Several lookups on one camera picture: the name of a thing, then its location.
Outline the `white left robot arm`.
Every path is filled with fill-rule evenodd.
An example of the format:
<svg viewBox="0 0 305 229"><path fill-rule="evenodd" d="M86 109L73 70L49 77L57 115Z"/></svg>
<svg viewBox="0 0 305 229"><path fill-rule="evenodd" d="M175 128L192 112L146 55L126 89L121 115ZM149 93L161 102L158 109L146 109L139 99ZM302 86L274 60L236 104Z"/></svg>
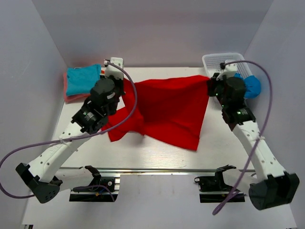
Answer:
<svg viewBox="0 0 305 229"><path fill-rule="evenodd" d="M102 77L59 136L59 143L51 144L30 163L21 163L16 167L17 173L40 203L51 201L66 189L96 190L100 187L101 175L96 168L85 166L65 172L61 166L92 134L106 126L109 116L116 113L123 94L122 79L115 79L112 75Z"/></svg>

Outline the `red t shirt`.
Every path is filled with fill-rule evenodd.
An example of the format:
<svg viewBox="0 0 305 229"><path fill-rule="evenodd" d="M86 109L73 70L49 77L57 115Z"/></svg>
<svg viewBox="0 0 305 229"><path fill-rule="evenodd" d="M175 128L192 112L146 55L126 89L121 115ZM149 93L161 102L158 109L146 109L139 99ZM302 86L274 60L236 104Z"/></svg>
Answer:
<svg viewBox="0 0 305 229"><path fill-rule="evenodd" d="M122 139L128 132L147 135L164 143L195 151L208 105L208 77L150 79L133 86L124 80L124 107L109 117L102 129L121 122L130 111L135 111L119 127L108 132L110 141Z"/></svg>

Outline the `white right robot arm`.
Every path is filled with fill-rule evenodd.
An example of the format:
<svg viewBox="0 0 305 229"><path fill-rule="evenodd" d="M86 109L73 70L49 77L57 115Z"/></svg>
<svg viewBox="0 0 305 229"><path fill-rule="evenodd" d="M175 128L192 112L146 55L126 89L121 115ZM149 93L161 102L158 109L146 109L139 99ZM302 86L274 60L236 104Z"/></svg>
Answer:
<svg viewBox="0 0 305 229"><path fill-rule="evenodd" d="M256 177L244 175L237 189L249 196L257 210L291 203L300 180L284 169L260 136L256 118L245 103L243 79L215 73L207 86L208 95L219 101L224 121L243 145L256 172Z"/></svg>

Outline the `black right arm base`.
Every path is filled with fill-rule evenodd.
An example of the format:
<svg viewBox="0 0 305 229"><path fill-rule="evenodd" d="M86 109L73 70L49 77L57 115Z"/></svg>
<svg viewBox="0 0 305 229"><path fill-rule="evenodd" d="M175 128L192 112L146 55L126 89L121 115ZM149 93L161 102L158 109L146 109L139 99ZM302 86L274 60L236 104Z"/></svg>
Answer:
<svg viewBox="0 0 305 229"><path fill-rule="evenodd" d="M200 203L221 203L225 200L235 182L232 185L227 185L224 182L223 173L233 169L236 169L236 167L225 165L217 168L213 175L194 178L194 183L199 186Z"/></svg>

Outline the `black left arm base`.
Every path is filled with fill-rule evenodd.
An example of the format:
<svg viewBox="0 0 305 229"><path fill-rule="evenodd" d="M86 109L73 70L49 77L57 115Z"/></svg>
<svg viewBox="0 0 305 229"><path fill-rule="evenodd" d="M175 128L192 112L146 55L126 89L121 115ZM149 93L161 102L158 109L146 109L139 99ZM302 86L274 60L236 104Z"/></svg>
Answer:
<svg viewBox="0 0 305 229"><path fill-rule="evenodd" d="M101 175L92 166L86 166L93 174L89 187L76 187L70 192L70 202L114 202L119 193L119 178Z"/></svg>

